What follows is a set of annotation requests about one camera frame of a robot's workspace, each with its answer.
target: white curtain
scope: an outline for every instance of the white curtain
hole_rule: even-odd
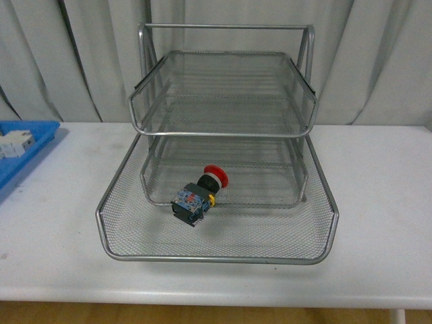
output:
[[[432,125],[430,0],[0,0],[0,119],[128,122],[140,21],[314,24],[318,124]],[[170,49],[296,56],[284,31],[155,30]]]

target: metal mesh tray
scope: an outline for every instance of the metal mesh tray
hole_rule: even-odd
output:
[[[152,205],[140,174],[148,138],[137,136],[97,209],[107,254],[121,261],[307,265],[330,251],[338,210],[308,136],[304,201],[293,208],[213,207],[196,227]]]
[[[307,170],[292,139],[157,137],[141,171],[144,193],[170,206],[177,191],[195,182],[204,166],[229,176],[217,193],[218,207],[291,208],[302,198]]]
[[[284,53],[168,53],[129,98],[144,135],[295,138],[308,134],[317,98]]]

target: metal frame rod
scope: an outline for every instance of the metal frame rod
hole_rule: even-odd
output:
[[[147,75],[147,64],[146,64],[146,53],[144,47],[144,23],[138,25],[138,49],[140,51],[140,64],[141,64],[141,76],[145,77]]]
[[[145,24],[146,28],[214,28],[214,29],[287,29],[304,30],[308,25],[218,25],[218,24]]]
[[[306,52],[306,70],[304,71],[304,78],[311,84],[312,76],[312,58],[313,58],[313,45],[315,42],[315,28],[313,25],[308,25],[305,32],[308,35],[308,49]]]
[[[308,41],[308,31],[304,29],[302,35],[302,41],[300,43],[300,49],[298,50],[297,64],[296,64],[299,70],[302,69],[304,51],[306,50],[307,41]]]

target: tray rim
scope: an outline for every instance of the tray rim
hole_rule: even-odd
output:
[[[309,117],[309,121],[306,124],[305,129],[302,132],[295,134],[259,134],[259,133],[225,133],[225,132],[154,132],[146,130],[145,125],[138,126],[138,120],[136,119],[135,108],[133,104],[134,98],[142,91],[142,89],[156,76],[157,72],[162,68],[169,57],[176,53],[184,54],[224,54],[224,55],[280,55],[285,57],[287,64],[291,67],[292,71],[296,75],[297,81],[303,87],[304,93],[314,103],[313,111]],[[128,97],[128,106],[130,117],[132,119],[132,125],[134,129],[142,135],[146,136],[218,136],[218,137],[249,137],[249,138],[301,138],[308,135],[315,124],[317,118],[317,112],[319,108],[319,100],[315,95],[315,90],[307,82],[306,78],[302,75],[302,72],[297,68],[297,65],[293,62],[292,58],[281,51],[191,51],[191,50],[173,50],[163,56],[150,72],[135,86],[134,91]]]
[[[320,177],[321,183],[323,185],[324,191],[327,198],[329,199],[330,207],[333,209],[333,219],[330,225],[330,231],[328,240],[326,242],[325,248],[321,255],[313,259],[293,259],[293,258],[266,258],[266,257],[246,257],[246,256],[154,256],[154,255],[121,255],[112,251],[109,247],[108,237],[106,236],[105,224],[103,223],[103,216],[101,215],[101,209],[104,207],[106,199],[109,193],[112,191],[114,185],[118,181],[119,174],[123,171],[126,163],[128,162],[129,156],[135,149],[138,140],[141,135],[137,134],[134,141],[132,142],[126,156],[121,162],[118,170],[106,189],[98,207],[96,209],[96,221],[99,230],[99,235],[104,251],[113,259],[117,261],[152,261],[152,262],[191,262],[191,263],[246,263],[246,264],[272,264],[272,265],[315,265],[323,261],[333,246],[333,241],[335,238],[335,231],[338,226],[339,221],[339,210],[336,205],[333,194],[331,193],[329,184],[324,176],[323,169],[319,163],[317,153],[313,147],[311,138],[305,136],[308,149],[313,158],[315,167],[317,168],[318,176]]]

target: wooden floor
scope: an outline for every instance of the wooden floor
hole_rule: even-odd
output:
[[[406,311],[406,322],[407,324],[432,324],[432,310],[408,310]],[[389,311],[380,309],[0,302],[0,323],[378,324],[389,323]]]

